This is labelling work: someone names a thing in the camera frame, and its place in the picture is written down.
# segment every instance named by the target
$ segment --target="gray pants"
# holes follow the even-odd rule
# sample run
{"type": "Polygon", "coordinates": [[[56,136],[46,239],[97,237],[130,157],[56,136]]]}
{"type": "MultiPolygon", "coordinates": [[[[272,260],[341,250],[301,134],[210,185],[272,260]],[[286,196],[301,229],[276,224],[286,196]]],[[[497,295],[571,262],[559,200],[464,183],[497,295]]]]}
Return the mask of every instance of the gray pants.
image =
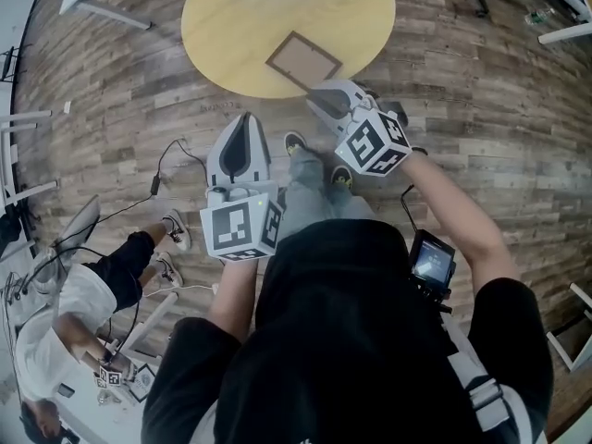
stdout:
{"type": "Polygon", "coordinates": [[[286,211],[279,226],[280,241],[323,220],[376,218],[364,198],[352,196],[343,183],[326,186],[323,163],[308,150],[297,149],[292,154],[290,175],[286,211]]]}

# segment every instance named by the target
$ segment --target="backpack strap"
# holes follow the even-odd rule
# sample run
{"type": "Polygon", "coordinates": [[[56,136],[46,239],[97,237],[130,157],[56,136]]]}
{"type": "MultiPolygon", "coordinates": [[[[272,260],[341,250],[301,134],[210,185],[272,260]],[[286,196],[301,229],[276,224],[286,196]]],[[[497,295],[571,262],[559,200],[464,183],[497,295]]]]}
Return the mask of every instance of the backpack strap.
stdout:
{"type": "Polygon", "coordinates": [[[456,346],[449,356],[454,373],[469,394],[477,421],[483,432],[508,423],[518,430],[518,442],[532,444],[530,418],[520,395],[511,387],[500,385],[487,373],[471,341],[463,334],[450,314],[442,313],[442,325],[456,346]]]}

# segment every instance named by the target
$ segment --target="camera screen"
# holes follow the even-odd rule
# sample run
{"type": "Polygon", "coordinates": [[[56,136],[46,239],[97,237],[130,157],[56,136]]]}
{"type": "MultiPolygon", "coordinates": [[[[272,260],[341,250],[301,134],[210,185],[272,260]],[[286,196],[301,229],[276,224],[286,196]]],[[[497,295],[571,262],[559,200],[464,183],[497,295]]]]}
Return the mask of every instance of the camera screen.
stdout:
{"type": "Polygon", "coordinates": [[[423,241],[413,273],[426,280],[446,284],[452,256],[429,241],[423,241]]]}

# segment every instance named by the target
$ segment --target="white sneaker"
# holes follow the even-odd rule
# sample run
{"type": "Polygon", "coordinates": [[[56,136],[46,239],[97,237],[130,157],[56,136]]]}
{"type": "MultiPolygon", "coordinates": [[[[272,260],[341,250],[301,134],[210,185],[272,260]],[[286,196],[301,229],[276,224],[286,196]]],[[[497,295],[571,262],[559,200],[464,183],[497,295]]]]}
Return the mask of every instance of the white sneaker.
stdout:
{"type": "Polygon", "coordinates": [[[181,220],[179,212],[172,209],[163,217],[163,220],[164,219],[170,220],[173,223],[173,230],[170,233],[167,233],[167,235],[175,242],[180,250],[187,252],[191,248],[191,237],[185,224],[183,224],[183,221],[181,220]]]}
{"type": "Polygon", "coordinates": [[[173,265],[173,259],[167,252],[160,253],[158,258],[156,258],[156,261],[162,263],[165,266],[165,271],[160,274],[161,277],[167,281],[170,281],[170,284],[176,288],[183,286],[183,277],[173,265]]]}

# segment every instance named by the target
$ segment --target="white t-shirt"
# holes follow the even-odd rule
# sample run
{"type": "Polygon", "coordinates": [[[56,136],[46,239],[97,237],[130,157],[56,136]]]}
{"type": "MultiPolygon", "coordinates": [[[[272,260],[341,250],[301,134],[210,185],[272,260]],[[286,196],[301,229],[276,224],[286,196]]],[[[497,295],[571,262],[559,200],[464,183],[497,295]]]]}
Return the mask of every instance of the white t-shirt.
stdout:
{"type": "MultiPolygon", "coordinates": [[[[92,332],[111,317],[117,301],[96,273],[73,265],[59,295],[58,315],[73,313],[92,332]]],[[[35,314],[18,334],[15,355],[18,383],[30,400],[51,398],[78,361],[52,329],[55,311],[35,314]]]]}

